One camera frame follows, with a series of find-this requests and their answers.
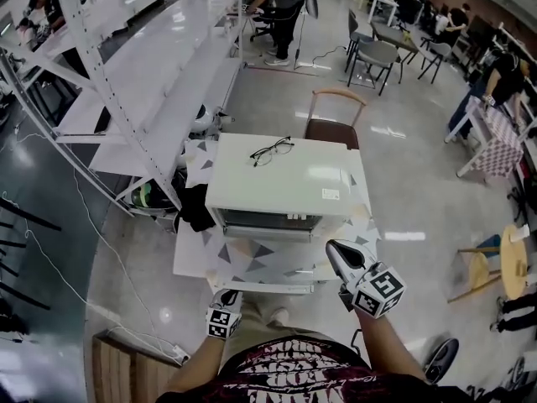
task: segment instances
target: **khaki pants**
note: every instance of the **khaki pants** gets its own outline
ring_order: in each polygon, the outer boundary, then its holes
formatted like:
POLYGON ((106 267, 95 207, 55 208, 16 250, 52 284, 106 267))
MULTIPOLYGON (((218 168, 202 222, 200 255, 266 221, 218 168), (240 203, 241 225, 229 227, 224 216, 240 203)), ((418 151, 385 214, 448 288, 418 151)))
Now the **khaki pants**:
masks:
POLYGON ((312 332, 311 330, 303 330, 301 328, 284 327, 276 321, 265 324, 258 306, 251 301, 242 302, 241 312, 242 319, 238 329, 235 330, 233 335, 226 341, 224 356, 222 357, 222 366, 233 355, 277 338, 307 336, 309 338, 333 340, 325 334, 312 332))

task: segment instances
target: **white label sticker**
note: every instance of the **white label sticker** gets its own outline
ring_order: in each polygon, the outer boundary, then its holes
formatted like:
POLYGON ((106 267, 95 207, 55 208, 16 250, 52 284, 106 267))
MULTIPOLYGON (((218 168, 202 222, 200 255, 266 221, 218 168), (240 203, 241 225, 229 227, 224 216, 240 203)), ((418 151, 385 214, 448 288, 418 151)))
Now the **white label sticker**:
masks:
POLYGON ((326 188, 323 188, 322 198, 327 200, 339 200, 339 190, 327 190, 326 188))

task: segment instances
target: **brown seat cushion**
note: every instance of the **brown seat cushion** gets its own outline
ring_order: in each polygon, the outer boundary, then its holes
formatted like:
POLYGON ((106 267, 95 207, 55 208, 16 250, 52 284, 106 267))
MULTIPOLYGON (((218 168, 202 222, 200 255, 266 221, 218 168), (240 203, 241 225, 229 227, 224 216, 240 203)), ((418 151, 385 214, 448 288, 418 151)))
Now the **brown seat cushion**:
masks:
POLYGON ((335 121, 311 119, 305 130, 305 138, 333 142, 335 144, 345 144, 347 149, 360 149, 354 128, 335 121))

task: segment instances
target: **brown chair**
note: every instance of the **brown chair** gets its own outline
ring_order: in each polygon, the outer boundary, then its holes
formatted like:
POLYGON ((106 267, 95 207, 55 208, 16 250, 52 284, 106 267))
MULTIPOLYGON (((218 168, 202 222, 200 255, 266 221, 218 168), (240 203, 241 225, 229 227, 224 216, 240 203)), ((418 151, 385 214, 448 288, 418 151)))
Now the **brown chair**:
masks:
POLYGON ((310 113, 308 115, 308 121, 305 125, 304 139, 322 140, 324 142, 333 142, 336 144, 345 144, 348 149, 360 149, 358 145, 358 137, 356 131, 354 131, 354 125, 362 113, 362 109, 367 103, 363 98, 350 92, 348 90, 342 90, 339 88, 323 88, 317 91, 313 91, 313 98, 311 99, 310 113), (334 96, 343 96, 355 100, 360 103, 360 108, 352 121, 352 125, 346 125, 335 121, 327 121, 325 119, 313 119, 313 110, 317 102, 317 97, 320 94, 331 94, 334 96))

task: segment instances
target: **metal rack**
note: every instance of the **metal rack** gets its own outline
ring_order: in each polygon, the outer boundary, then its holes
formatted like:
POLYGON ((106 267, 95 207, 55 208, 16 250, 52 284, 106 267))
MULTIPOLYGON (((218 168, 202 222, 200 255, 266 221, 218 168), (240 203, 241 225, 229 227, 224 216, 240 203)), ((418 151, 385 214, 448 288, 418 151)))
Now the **metal rack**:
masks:
POLYGON ((242 67, 242 31, 246 19, 230 29, 216 24, 242 0, 179 0, 149 21, 106 63, 98 46, 114 26, 156 0, 106 0, 87 13, 80 0, 60 0, 71 41, 90 79, 77 75, 44 55, 22 50, 0 39, 0 46, 81 87, 81 93, 59 126, 52 128, 25 93, 24 85, 0 50, 0 68, 39 130, 107 198, 125 212, 142 213, 123 198, 155 180, 175 207, 180 201, 171 185, 176 160, 201 104, 221 106, 242 67), (238 39, 238 57, 230 58, 238 39), (112 117, 95 133, 103 108, 112 117), (99 144, 84 166, 67 144, 99 144), (96 172, 130 175, 119 194, 96 172))

